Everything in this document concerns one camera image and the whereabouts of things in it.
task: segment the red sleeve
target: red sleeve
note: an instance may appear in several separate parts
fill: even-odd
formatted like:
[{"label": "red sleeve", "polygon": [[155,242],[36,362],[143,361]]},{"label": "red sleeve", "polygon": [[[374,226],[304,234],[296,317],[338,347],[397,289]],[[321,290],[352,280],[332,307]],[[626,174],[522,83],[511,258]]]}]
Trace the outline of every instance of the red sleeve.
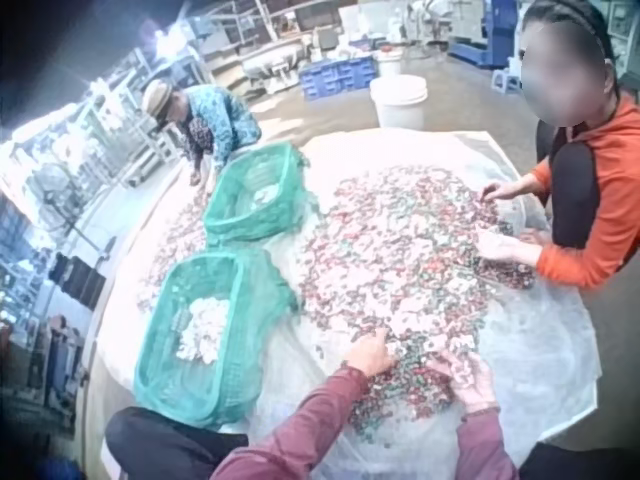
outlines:
[{"label": "red sleeve", "polygon": [[538,163],[538,165],[536,165],[536,167],[529,173],[536,177],[536,180],[542,184],[546,193],[551,191],[551,169],[549,168],[548,158],[545,158],[543,161]]},{"label": "red sleeve", "polygon": [[367,378],[362,372],[350,367],[338,370],[269,437],[229,455],[211,479],[307,479],[340,435],[353,403],[366,389]]},{"label": "red sleeve", "polygon": [[498,412],[469,417],[458,427],[460,457],[456,480],[518,480],[520,475],[504,450]]},{"label": "red sleeve", "polygon": [[623,264],[640,228],[640,184],[618,177],[601,185],[600,208],[584,250],[545,247],[536,269],[549,280],[595,288]]}]

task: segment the blue floral shirt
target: blue floral shirt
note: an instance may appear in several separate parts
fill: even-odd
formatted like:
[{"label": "blue floral shirt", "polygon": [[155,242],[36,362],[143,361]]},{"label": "blue floral shirt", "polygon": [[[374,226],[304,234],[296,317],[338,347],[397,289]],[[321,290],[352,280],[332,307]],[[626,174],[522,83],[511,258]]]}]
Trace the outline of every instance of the blue floral shirt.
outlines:
[{"label": "blue floral shirt", "polygon": [[[202,119],[213,134],[213,166],[222,169],[229,161],[231,152],[256,143],[262,131],[251,115],[247,104],[226,88],[214,85],[197,85],[185,90],[189,98],[191,119]],[[204,152],[211,147],[201,145],[198,137],[186,135],[185,149],[189,158],[199,168]]]}]

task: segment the woman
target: woman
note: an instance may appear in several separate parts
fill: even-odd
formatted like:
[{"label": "woman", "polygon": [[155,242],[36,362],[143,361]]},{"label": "woman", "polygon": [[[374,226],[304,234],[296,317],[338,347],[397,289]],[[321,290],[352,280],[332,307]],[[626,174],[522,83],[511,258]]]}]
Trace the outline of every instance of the woman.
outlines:
[{"label": "woman", "polygon": [[542,119],[539,164],[483,195],[534,193],[543,203],[551,195],[552,234],[480,232],[479,253],[535,267],[556,283],[598,287],[640,244],[640,112],[620,93],[606,22],[588,1],[535,1],[522,45],[525,96]]},{"label": "woman", "polygon": [[191,185],[200,183],[203,155],[213,155],[206,187],[209,194],[231,153],[256,143],[262,135],[244,102],[213,85],[178,90],[161,80],[153,80],[144,92],[142,108],[161,128],[173,122],[184,135],[184,149],[193,164]]},{"label": "woman", "polygon": [[[361,338],[347,354],[344,366],[312,391],[271,435],[255,445],[248,446],[245,435],[193,428],[137,407],[114,415],[105,431],[107,445],[132,480],[307,479],[340,435],[354,402],[366,392],[368,380],[395,364],[385,337],[386,330],[378,329],[375,335]],[[569,452],[542,444],[536,446],[518,472],[504,449],[500,408],[489,366],[470,353],[473,379],[461,382],[457,378],[460,358],[446,351],[440,357],[440,361],[427,365],[451,378],[451,388],[465,410],[457,430],[457,480],[639,478],[638,464],[626,452]],[[428,461],[429,445],[424,445],[424,452]],[[353,478],[348,472],[334,474],[335,478]],[[407,475],[407,479],[414,478],[418,477]]]}]

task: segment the maroon sleeve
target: maroon sleeve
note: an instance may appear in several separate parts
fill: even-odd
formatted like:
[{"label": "maroon sleeve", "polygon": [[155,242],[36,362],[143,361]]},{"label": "maroon sleeve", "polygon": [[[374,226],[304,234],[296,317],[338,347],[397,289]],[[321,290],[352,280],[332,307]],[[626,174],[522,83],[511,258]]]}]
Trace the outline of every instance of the maroon sleeve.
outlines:
[{"label": "maroon sleeve", "polygon": [[504,450],[497,411],[468,417],[458,427],[460,457],[456,480],[518,480],[520,475]]},{"label": "maroon sleeve", "polygon": [[347,423],[353,403],[367,389],[354,368],[338,370],[305,398],[297,412],[262,442],[235,450],[212,479],[306,479]]}]

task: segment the hand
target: hand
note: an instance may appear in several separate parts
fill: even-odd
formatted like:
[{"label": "hand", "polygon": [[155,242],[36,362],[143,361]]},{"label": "hand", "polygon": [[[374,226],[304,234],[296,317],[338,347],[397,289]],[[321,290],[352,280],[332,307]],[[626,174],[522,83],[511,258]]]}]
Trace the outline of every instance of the hand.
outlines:
[{"label": "hand", "polygon": [[202,180],[202,175],[200,175],[198,170],[194,170],[191,172],[191,176],[189,177],[189,185],[195,187],[200,183],[200,180]]},{"label": "hand", "polygon": [[361,337],[347,354],[347,365],[360,370],[367,378],[393,367],[398,360],[387,350],[387,332],[386,328],[377,328],[375,335]]},{"label": "hand", "polygon": [[520,195],[522,188],[518,182],[500,183],[493,182],[482,190],[482,201],[511,200]]},{"label": "hand", "polygon": [[467,414],[497,406],[493,374],[480,355],[470,352],[465,358],[444,350],[440,357],[443,362],[431,360],[427,367],[451,378],[451,389]]},{"label": "hand", "polygon": [[545,247],[552,243],[551,233],[545,230],[536,230],[534,228],[525,228],[522,233],[518,235],[518,239],[521,242],[540,245],[541,247]]},{"label": "hand", "polygon": [[205,187],[207,195],[211,196],[213,194],[213,191],[216,189],[217,180],[218,177],[215,171],[209,173],[209,178],[207,179],[207,185]]},{"label": "hand", "polygon": [[478,255],[487,260],[508,262],[513,259],[513,252],[521,243],[520,240],[508,237],[489,230],[477,229],[478,242],[476,248]]}]

